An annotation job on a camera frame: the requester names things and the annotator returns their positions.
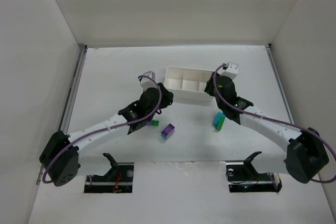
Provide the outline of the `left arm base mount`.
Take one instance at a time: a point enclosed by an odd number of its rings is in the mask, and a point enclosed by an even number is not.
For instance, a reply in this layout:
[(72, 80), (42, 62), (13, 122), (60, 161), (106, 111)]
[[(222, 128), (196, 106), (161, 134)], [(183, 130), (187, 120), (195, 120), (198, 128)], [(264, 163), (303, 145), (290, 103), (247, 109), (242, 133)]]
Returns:
[(109, 170), (103, 175), (86, 176), (86, 194), (128, 194), (133, 191), (134, 163), (118, 163), (111, 154), (103, 153)]

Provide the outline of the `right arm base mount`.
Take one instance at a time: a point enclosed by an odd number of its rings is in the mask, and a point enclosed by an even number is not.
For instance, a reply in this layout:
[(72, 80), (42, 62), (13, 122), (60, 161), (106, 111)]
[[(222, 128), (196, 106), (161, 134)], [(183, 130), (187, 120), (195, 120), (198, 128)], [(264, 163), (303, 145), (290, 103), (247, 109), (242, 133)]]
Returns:
[(225, 162), (225, 177), (230, 193), (279, 193), (281, 191), (282, 181), (278, 174), (260, 173), (252, 164), (252, 161), (255, 161), (261, 153), (261, 151), (254, 152), (244, 160)]

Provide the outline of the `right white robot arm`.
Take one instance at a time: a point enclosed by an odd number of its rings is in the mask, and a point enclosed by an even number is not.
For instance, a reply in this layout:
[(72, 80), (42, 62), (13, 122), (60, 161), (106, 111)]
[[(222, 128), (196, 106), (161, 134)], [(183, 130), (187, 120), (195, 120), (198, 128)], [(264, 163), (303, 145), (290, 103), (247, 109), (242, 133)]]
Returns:
[(255, 172), (288, 174), (306, 184), (328, 164), (329, 158), (317, 131), (269, 118), (252, 102), (237, 96), (230, 77), (212, 73), (205, 92), (215, 98), (218, 108), (229, 120), (254, 130), (283, 150), (283, 154), (272, 157), (255, 152), (248, 162)]

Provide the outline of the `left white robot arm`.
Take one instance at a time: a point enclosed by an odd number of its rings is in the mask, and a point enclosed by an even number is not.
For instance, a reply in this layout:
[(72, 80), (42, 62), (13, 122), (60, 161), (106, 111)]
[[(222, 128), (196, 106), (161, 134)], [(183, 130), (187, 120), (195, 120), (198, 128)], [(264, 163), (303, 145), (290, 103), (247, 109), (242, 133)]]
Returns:
[(172, 105), (173, 97), (162, 83), (157, 83), (143, 91), (138, 100), (99, 124), (74, 133), (66, 134), (62, 130), (53, 133), (39, 157), (45, 169), (41, 181), (56, 187), (67, 184), (84, 167), (80, 158), (87, 152), (144, 128), (155, 114)]

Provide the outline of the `small green lego brick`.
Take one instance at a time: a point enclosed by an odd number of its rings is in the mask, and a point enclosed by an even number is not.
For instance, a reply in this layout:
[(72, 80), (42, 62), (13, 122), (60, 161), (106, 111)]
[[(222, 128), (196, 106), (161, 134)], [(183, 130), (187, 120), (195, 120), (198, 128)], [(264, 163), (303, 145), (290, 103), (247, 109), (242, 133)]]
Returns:
[(223, 127), (223, 124), (224, 124), (224, 121), (225, 121), (225, 117), (224, 116), (221, 116), (215, 126), (215, 130), (217, 131), (220, 131)]

